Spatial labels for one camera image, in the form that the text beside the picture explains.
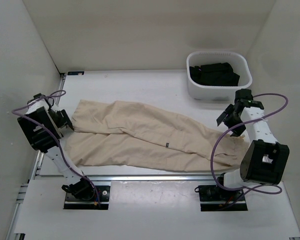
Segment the white plastic basket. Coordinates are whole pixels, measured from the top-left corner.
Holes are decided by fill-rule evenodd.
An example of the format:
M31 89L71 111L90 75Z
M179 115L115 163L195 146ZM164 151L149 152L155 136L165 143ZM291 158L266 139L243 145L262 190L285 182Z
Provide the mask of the white plastic basket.
M194 82L190 67L216 63L229 63L234 73L240 76L238 86L206 86ZM198 100L232 102L235 92L247 89L253 82L247 60L241 54L225 50L201 50L188 55L186 59L187 89L189 95Z

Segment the beige trousers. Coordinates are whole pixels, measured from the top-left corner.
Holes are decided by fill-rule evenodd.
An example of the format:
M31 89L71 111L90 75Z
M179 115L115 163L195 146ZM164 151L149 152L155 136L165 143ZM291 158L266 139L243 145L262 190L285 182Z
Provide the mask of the beige trousers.
M237 168L249 144L185 115L139 102L81 100L65 151L80 166L132 166L168 172Z

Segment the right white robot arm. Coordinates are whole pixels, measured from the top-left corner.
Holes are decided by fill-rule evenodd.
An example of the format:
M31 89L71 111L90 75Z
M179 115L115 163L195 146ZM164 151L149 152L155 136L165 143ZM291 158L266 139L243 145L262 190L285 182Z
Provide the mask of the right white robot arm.
M275 186L282 179L290 149L274 137L267 118L279 113L284 107L269 114L265 114L264 109L250 89L240 89L235 92L234 103L216 120L218 125L224 124L228 128L217 139L217 143L229 132L233 137L247 132L250 140L239 169L213 177L216 183L214 193L220 200L228 199L233 191L249 189L253 184Z

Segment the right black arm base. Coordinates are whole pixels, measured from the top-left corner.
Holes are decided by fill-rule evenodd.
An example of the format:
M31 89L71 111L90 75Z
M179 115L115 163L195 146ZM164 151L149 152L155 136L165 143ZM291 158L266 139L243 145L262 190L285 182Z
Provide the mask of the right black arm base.
M224 190L217 185L198 185L194 192L199 195L201 212L244 212L248 210L242 190Z

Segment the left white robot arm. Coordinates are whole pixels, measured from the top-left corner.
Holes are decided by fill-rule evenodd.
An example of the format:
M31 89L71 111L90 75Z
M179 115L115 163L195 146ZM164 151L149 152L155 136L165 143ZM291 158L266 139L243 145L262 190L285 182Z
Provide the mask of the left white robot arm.
M66 179L67 184L61 188L76 199L97 202L99 194L95 185L65 154L61 145L63 130L74 130L66 111L59 109L56 103L56 99L65 94L65 90L49 95L38 93L26 106L11 112L18 116L17 122L30 146L51 159Z

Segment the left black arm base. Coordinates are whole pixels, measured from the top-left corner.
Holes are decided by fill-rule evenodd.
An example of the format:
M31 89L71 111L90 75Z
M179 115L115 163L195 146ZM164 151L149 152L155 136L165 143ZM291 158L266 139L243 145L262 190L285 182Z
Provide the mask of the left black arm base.
M111 194L110 185L97 185L97 192L99 194L98 204L97 195L90 194L83 199L75 198L71 193L67 192L64 198L64 210L108 210Z

